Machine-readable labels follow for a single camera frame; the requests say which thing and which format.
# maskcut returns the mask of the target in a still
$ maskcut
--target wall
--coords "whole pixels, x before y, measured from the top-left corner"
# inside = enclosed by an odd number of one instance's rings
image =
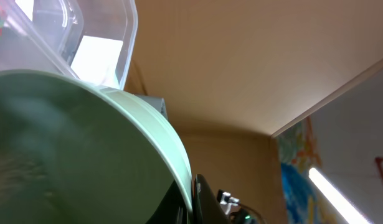
[[[268,223],[285,223],[277,151],[269,137],[235,134],[179,133],[193,179],[202,174],[214,194],[226,190],[259,211]]]
[[[323,170],[374,223],[383,223],[383,71],[311,115]]]

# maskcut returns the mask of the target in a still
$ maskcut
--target brown wall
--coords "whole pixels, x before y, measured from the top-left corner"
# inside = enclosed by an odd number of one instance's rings
[[[259,211],[268,223],[286,223],[277,150],[269,137],[179,133],[193,179],[202,174],[214,194],[230,192]]]

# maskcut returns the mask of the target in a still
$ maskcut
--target colorful mural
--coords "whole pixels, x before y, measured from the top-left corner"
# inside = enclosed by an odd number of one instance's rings
[[[321,167],[310,118],[297,123],[277,138],[281,178],[289,224],[333,224],[330,204],[310,182],[311,166]]]

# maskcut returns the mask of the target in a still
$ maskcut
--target white ceiling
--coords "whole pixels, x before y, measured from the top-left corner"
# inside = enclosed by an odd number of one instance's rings
[[[383,58],[383,0],[136,0],[133,62],[180,127],[273,134]]]

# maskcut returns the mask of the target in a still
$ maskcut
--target black cable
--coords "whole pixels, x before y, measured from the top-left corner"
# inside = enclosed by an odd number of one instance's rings
[[[260,222],[260,223],[262,223],[262,224],[267,224],[267,222],[266,222],[266,220],[263,218],[263,216],[262,216],[260,213],[258,213],[257,211],[255,211],[253,208],[251,208],[251,207],[249,207],[249,206],[246,206],[246,205],[244,205],[244,204],[241,204],[241,203],[239,203],[239,205],[240,205],[240,207],[242,207],[242,208],[244,208],[244,209],[246,209],[246,210],[249,210],[249,211],[253,212],[253,213],[257,216],[257,218],[259,219],[259,222]]]

